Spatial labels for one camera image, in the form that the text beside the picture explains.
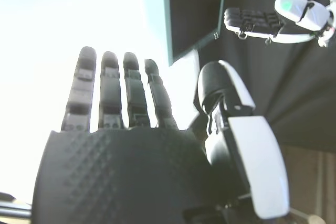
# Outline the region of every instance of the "black finger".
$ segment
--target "black finger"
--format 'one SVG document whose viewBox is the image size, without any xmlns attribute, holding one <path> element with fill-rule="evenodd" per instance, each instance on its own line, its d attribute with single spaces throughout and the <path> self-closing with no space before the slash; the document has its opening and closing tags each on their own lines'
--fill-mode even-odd
<svg viewBox="0 0 336 224">
<path fill-rule="evenodd" d="M 62 131 L 89 130 L 95 73 L 96 52 L 91 47 L 83 47 L 76 65 Z"/>
<path fill-rule="evenodd" d="M 129 127 L 150 126 L 145 92 L 143 90 L 139 64 L 135 54 L 126 52 L 123 65 L 125 70 Z"/>
<path fill-rule="evenodd" d="M 172 104 L 170 102 L 166 88 L 159 75 L 159 69 L 154 60 L 145 60 L 145 70 L 148 76 L 148 85 L 151 89 L 155 115 L 159 127 L 176 129 L 176 121 L 172 114 Z"/>
<path fill-rule="evenodd" d="M 101 61 L 98 128 L 122 129 L 120 72 L 118 59 L 105 52 Z"/>
</svg>

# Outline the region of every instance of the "green light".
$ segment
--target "green light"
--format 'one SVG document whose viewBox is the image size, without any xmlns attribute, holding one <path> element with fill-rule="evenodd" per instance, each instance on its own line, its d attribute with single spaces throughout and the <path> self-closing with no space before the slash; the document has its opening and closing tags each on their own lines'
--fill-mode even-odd
<svg viewBox="0 0 336 224">
<path fill-rule="evenodd" d="M 282 9 L 283 10 L 290 10 L 292 8 L 292 2 L 291 1 L 284 1 L 282 3 Z"/>
</svg>

